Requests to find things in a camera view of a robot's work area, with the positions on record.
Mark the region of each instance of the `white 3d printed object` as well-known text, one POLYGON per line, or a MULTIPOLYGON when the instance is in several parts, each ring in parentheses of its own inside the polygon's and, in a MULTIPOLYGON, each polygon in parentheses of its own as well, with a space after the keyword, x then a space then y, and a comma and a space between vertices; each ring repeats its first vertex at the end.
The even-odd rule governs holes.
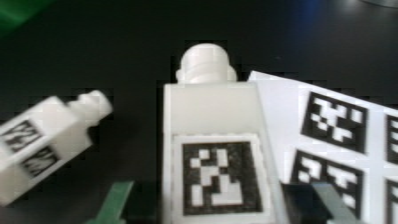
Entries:
POLYGON ((256 84, 223 48, 194 46, 166 85, 164 224, 286 224, 256 84))
POLYGON ((100 91, 66 105, 50 97, 0 127, 0 204, 8 205, 91 146, 87 128, 111 114, 100 91))

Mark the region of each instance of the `white plastic piece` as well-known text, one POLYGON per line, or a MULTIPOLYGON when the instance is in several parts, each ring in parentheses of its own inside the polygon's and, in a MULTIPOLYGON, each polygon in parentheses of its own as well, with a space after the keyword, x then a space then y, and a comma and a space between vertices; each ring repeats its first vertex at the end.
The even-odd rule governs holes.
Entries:
POLYGON ((166 85, 164 224, 290 223, 256 84, 235 80, 221 47, 194 46, 166 85))
POLYGON ((237 81, 228 53, 215 44, 199 44, 189 49, 176 76, 180 84, 237 81))
POLYGON ((0 127, 0 204, 8 205, 91 146, 87 128, 112 112, 100 91, 66 106, 50 97, 0 127))

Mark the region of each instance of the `printed marker card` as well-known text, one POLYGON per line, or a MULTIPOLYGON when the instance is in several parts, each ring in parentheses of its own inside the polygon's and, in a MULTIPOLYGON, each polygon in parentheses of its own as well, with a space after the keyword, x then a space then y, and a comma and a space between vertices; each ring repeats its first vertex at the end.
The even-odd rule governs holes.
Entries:
POLYGON ((258 136, 178 135, 173 154, 173 223, 274 224, 258 136))
POLYGON ((253 72, 283 183, 329 182, 358 216, 398 223, 398 111, 253 72))

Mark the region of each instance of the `rounded top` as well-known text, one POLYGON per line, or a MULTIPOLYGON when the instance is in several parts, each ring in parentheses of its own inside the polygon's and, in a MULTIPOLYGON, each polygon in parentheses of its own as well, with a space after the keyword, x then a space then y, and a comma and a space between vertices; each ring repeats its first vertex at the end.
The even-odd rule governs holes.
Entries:
POLYGON ((199 44, 187 50, 176 76, 182 84, 237 81, 228 53, 219 45, 199 44))
POLYGON ((89 127, 98 125, 100 120, 112 112, 107 96, 98 90, 79 95, 79 100, 71 101, 68 106, 89 127))

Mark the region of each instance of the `black square pattern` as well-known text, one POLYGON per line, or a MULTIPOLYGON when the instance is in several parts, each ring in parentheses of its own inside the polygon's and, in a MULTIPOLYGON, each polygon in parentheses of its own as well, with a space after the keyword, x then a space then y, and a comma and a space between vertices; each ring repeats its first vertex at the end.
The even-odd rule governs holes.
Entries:
POLYGON ((50 147, 43 148, 36 154, 24 160, 22 166, 29 174, 36 177, 47 171, 59 161, 59 156, 50 147))
POLYGON ((368 109, 311 92, 302 134, 365 153, 368 109))
POLYGON ((41 133, 32 125, 32 122, 25 120, 0 136, 13 151, 20 152, 41 138, 41 133))
POLYGON ((327 182, 358 218, 363 202, 363 171, 297 150, 292 183, 327 182))
POLYGON ((386 180, 388 186, 388 194, 386 194, 386 201, 388 201, 388 209, 386 209, 386 224, 397 224, 398 220, 398 182, 386 180))
POLYGON ((262 211, 251 142, 183 144, 183 214, 262 211))
POLYGON ((398 117, 386 116, 386 155, 388 161, 398 164, 398 117))

